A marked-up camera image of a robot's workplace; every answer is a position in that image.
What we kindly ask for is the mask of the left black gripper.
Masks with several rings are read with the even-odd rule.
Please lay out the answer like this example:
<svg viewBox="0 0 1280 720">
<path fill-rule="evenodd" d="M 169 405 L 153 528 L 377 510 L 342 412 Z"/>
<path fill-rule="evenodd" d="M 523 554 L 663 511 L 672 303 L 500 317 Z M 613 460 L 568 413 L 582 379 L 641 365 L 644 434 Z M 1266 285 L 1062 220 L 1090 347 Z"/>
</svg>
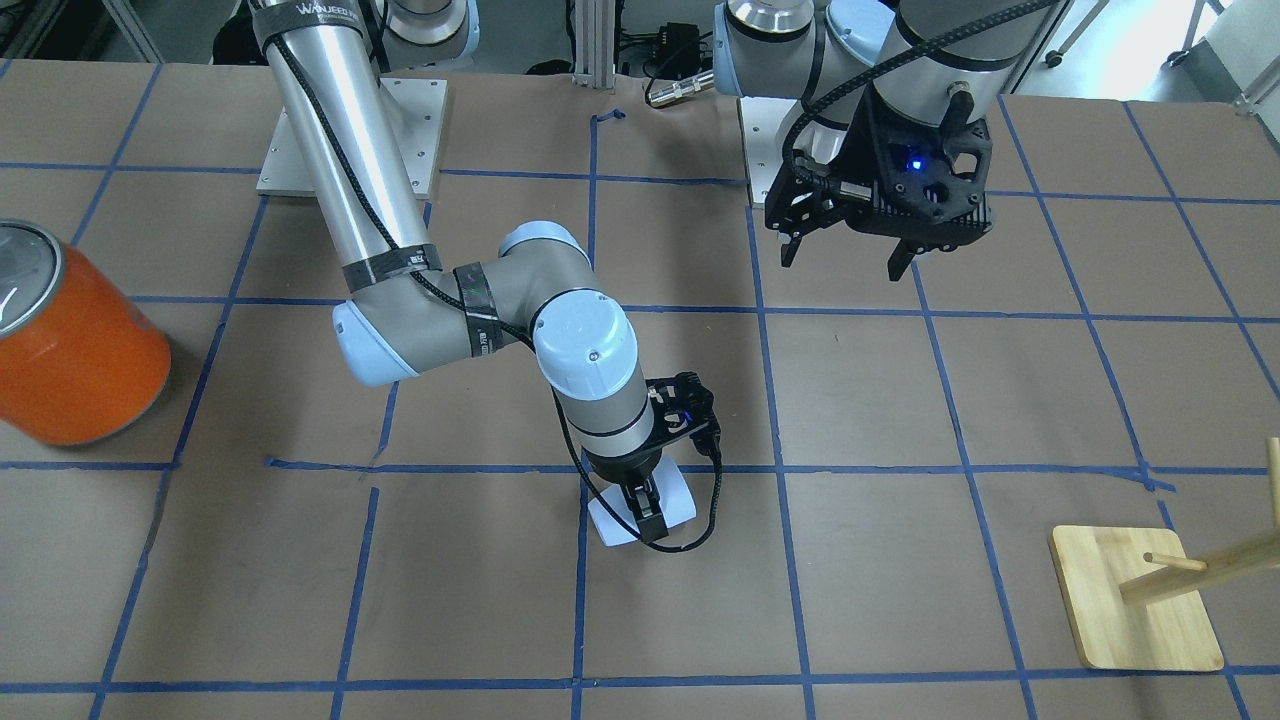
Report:
<svg viewBox="0 0 1280 720">
<path fill-rule="evenodd" d="M 975 242 L 995 224 L 986 199 L 992 142 L 986 120 L 970 118 L 966 86 L 943 95 L 938 126 L 892 109 L 869 87 L 827 177 L 836 190 L 803 183 L 780 170 L 765 196 L 765 223 L 780 232 L 780 265 L 791 268 L 805 237 L 844 223 L 899 240 L 887 260 L 901 281 L 914 259 Z"/>
</svg>

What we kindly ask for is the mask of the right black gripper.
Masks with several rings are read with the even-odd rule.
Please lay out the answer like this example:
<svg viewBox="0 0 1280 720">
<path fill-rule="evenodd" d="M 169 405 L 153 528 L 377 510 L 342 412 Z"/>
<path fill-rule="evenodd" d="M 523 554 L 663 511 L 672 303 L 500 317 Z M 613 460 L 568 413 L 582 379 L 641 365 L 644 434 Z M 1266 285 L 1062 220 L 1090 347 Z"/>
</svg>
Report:
<svg viewBox="0 0 1280 720">
<path fill-rule="evenodd" d="M 643 543 L 655 543 L 669 534 L 660 507 L 660 487 L 654 479 L 662 460 L 659 450 L 641 450 L 620 457 L 607 457 L 586 450 L 585 459 L 591 465 L 591 473 L 622 489 L 635 520 L 637 538 Z"/>
</svg>

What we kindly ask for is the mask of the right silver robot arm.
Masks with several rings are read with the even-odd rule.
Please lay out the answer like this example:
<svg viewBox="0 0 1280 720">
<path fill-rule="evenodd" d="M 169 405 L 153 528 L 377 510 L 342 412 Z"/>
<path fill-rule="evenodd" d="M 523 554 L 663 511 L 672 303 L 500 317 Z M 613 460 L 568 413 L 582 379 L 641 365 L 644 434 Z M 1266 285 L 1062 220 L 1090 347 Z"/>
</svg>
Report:
<svg viewBox="0 0 1280 720">
<path fill-rule="evenodd" d="M 468 1 L 253 1 L 253 32 L 352 293 L 333 315 L 369 386 L 527 342 L 594 471 L 620 486 L 645 542 L 668 533 L 653 471 L 654 404 L 625 310 L 552 222 L 509 233 L 495 260 L 443 268 L 390 122 L 380 73 L 468 54 Z"/>
</svg>

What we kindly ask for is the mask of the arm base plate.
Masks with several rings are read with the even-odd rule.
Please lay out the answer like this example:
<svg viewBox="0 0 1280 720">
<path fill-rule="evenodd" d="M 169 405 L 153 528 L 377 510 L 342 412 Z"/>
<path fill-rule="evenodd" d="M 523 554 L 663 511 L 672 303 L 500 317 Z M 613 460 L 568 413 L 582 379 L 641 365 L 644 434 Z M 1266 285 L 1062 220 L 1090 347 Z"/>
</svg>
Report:
<svg viewBox="0 0 1280 720">
<path fill-rule="evenodd" d="M 803 108 L 796 99 L 748 96 L 739 100 L 751 208 L 764 208 L 767 192 L 785 160 L 785 137 L 801 114 Z M 801 131 L 794 147 L 812 160 L 827 164 L 838 154 L 844 136 L 844 129 L 814 120 Z"/>
<path fill-rule="evenodd" d="M 433 195 L 436 176 L 448 97 L 447 82 L 383 78 L 380 86 L 381 106 L 396 136 L 413 196 L 426 201 Z M 285 111 L 278 118 L 256 190 L 265 196 L 315 196 L 314 182 Z"/>
</svg>

